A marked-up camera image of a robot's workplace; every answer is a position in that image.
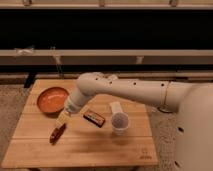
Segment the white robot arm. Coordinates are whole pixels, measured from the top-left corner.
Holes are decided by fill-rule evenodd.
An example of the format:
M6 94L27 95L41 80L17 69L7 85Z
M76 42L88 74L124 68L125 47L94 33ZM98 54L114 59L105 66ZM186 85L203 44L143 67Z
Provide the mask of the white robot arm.
M213 171L213 83L120 79L84 73L65 101L59 125L98 94L108 94L178 115L173 171Z

